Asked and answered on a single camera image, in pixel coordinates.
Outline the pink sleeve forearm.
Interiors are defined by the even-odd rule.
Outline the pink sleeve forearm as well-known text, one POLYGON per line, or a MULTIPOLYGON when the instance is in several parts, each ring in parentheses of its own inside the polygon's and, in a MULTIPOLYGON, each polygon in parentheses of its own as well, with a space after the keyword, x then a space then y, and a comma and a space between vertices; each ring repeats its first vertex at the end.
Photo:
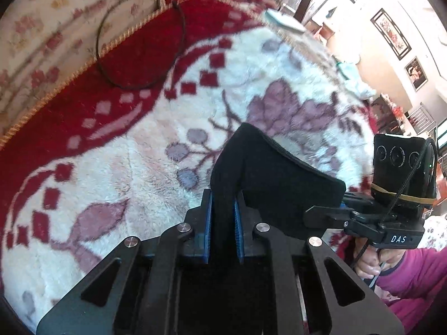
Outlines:
POLYGON ((406 334, 446 333, 446 249, 407 251, 379 276, 377 286, 396 298, 386 305, 406 334))

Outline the right hand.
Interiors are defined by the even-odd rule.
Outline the right hand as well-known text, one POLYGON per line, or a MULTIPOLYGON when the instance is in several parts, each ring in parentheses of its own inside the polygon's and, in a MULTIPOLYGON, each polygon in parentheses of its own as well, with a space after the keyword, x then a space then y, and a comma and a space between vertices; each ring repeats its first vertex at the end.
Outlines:
POLYGON ((391 249, 378 251, 369 246, 354 265, 354 270, 360 278, 372 279, 383 271, 396 267, 405 252, 406 250, 391 249))

